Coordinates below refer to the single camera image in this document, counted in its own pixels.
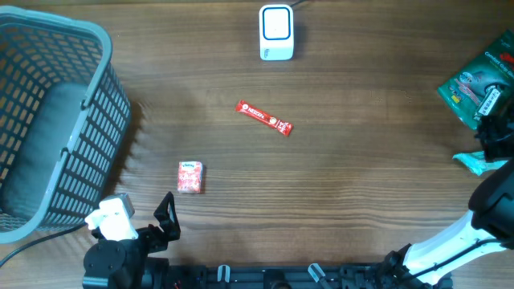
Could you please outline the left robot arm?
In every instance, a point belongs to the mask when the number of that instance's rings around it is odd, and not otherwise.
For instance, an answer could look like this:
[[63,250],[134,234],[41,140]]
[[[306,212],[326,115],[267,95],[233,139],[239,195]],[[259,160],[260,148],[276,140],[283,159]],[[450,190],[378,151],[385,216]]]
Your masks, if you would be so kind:
[[85,222],[98,243],[84,256],[84,288],[164,288],[169,261],[151,258],[180,238],[172,193],[155,209],[157,226],[134,228],[135,209],[126,193],[106,197]]

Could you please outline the teal wet wipes pack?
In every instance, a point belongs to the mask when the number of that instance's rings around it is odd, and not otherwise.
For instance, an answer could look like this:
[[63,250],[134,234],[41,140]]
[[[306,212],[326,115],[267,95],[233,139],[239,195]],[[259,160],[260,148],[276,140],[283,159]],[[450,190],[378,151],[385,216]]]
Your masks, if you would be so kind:
[[457,153],[452,157],[465,165],[472,173],[481,176],[483,173],[493,171],[504,166],[507,161],[486,161],[483,151],[474,153]]

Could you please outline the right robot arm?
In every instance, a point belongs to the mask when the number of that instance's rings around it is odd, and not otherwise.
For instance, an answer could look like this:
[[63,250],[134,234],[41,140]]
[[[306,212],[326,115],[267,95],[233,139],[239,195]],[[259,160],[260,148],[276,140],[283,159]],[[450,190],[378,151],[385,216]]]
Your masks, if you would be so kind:
[[468,211],[434,237],[392,251],[377,267],[378,288],[441,288],[443,277],[486,254],[513,248],[513,114],[485,116],[475,138],[482,150],[453,156],[487,177],[473,192]]

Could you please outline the green gloves package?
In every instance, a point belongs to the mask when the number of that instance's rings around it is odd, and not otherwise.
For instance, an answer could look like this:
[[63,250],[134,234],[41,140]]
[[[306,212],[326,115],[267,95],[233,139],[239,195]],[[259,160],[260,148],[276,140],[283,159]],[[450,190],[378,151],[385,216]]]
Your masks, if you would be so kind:
[[453,113],[470,129],[480,120],[474,115],[489,85],[504,87],[501,100],[489,116],[498,112],[513,97],[513,31],[505,31],[474,59],[438,88]]

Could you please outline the green white small box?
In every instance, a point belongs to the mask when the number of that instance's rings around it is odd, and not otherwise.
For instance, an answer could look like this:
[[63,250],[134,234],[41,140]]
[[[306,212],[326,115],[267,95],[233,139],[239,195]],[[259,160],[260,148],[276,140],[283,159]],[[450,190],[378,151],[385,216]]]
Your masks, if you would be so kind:
[[475,112],[474,119],[480,120],[483,116],[488,116],[501,100],[504,87],[499,84],[492,84],[486,87],[485,97]]

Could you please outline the red Nescafe stick sachet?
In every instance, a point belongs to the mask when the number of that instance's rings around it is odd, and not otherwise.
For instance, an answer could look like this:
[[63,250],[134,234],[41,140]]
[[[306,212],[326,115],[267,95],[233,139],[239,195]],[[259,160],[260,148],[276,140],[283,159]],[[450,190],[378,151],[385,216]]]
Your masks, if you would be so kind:
[[280,132],[284,136],[289,136],[291,131],[293,130],[293,124],[281,120],[255,106],[249,104],[245,100],[240,100],[236,106],[235,111],[242,113],[243,115],[249,116],[269,128],[275,129],[277,132]]

